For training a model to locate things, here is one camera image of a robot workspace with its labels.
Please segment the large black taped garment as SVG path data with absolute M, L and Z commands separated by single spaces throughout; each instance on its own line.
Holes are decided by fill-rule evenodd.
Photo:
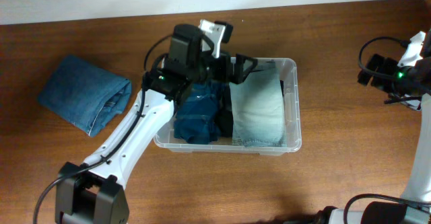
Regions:
M 280 87 L 281 87 L 281 94 L 282 94 L 282 96 L 284 96 L 284 81 L 280 80 L 279 83 L 280 83 Z

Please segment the small black taped garment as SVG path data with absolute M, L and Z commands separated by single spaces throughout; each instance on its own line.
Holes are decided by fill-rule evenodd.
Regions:
M 222 98 L 220 109 L 215 117 L 215 123 L 222 137 L 232 137 L 234 121 L 230 96 Z

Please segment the teal taped garment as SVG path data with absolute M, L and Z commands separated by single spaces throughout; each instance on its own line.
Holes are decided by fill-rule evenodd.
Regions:
M 192 85 L 191 94 L 178 109 L 174 121 L 174 137 L 188 144 L 208 145 L 222 136 L 216 124 L 225 83 L 210 81 Z

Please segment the light blue jeans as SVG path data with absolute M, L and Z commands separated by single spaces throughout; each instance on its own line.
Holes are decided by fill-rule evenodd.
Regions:
M 257 65 L 241 84 L 230 83 L 232 144 L 286 147 L 287 131 L 279 70 L 274 61 Z

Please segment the dark blue jeans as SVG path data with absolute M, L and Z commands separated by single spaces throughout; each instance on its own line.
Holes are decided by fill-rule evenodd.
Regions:
M 38 95 L 38 102 L 95 137 L 123 113 L 131 81 L 75 56 L 65 57 Z

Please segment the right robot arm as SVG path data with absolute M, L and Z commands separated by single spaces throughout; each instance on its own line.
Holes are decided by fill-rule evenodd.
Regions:
M 400 197 L 359 194 L 343 208 L 327 206 L 313 223 L 430 223 L 430 33 L 396 39 L 405 49 L 400 60 L 374 54 L 366 64 L 358 59 L 358 83 L 388 95 L 386 105 L 402 104 L 420 112 L 420 135 L 407 186 Z

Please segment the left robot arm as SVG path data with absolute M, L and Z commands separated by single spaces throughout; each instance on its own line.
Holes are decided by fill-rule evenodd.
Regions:
M 129 205 L 125 188 L 135 164 L 156 133 L 189 97 L 195 83 L 240 84 L 257 59 L 222 51 L 233 27 L 201 20 L 179 24 L 168 52 L 158 56 L 142 77 L 141 90 L 109 138 L 81 165 L 67 162 L 53 183 L 56 223 L 126 223 Z

